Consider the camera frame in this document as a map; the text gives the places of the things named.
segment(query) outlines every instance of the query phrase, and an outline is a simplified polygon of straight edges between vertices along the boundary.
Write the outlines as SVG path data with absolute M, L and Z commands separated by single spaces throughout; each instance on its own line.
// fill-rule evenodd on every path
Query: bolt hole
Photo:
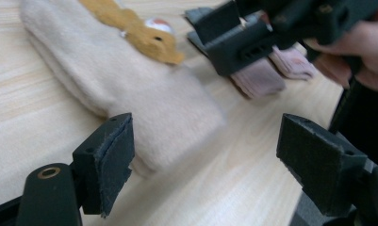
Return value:
M 260 53 L 263 53 L 265 51 L 265 46 L 259 46 L 251 51 L 251 55 L 258 55 Z
M 48 179 L 57 176 L 60 173 L 60 168 L 47 168 L 39 172 L 38 177 L 40 179 Z

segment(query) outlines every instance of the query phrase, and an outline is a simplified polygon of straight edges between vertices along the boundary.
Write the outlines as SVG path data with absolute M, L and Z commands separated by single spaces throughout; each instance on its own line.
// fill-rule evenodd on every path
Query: beige cloth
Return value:
M 132 112 L 139 174 L 179 162 L 224 125 L 187 68 L 143 56 L 77 0 L 23 0 L 21 18 L 54 75 L 83 105 L 106 117 Z

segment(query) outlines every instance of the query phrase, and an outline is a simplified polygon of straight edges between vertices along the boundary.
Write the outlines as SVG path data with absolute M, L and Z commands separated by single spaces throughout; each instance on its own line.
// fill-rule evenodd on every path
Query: folded pink cloth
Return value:
M 284 79 L 266 58 L 232 74 L 231 78 L 250 98 L 274 94 L 286 88 Z
M 286 78 L 308 80 L 315 76 L 315 67 L 296 48 L 281 51 L 274 47 L 269 58 Z

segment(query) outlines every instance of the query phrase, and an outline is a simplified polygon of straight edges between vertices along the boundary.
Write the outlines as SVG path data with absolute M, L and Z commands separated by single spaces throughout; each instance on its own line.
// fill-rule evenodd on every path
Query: finger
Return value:
M 371 72 L 366 67 L 363 67 L 355 78 L 365 87 L 378 91 L 378 74 Z
M 332 54 L 347 56 L 363 56 L 373 53 L 378 48 L 375 41 L 375 25 L 369 22 L 359 22 L 350 32 L 330 45 L 320 45 L 315 39 L 305 40 L 304 42 L 311 48 Z
M 328 78 L 347 88 L 351 77 L 351 68 L 340 56 L 320 55 L 314 62 L 315 66 Z

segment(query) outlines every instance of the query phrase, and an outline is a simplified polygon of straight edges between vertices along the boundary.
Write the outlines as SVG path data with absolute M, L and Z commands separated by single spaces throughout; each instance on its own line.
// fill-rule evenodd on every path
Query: fabric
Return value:
M 139 174 L 181 161 L 224 125 L 186 67 L 142 55 L 77 0 L 23 0 L 21 18 L 56 78 L 83 105 L 106 117 L 132 112 Z
M 266 58 L 232 74 L 231 78 L 250 98 L 274 94 L 286 88 L 284 79 Z
M 296 48 L 281 51 L 274 47 L 269 57 L 286 78 L 308 80 L 316 74 L 315 67 Z

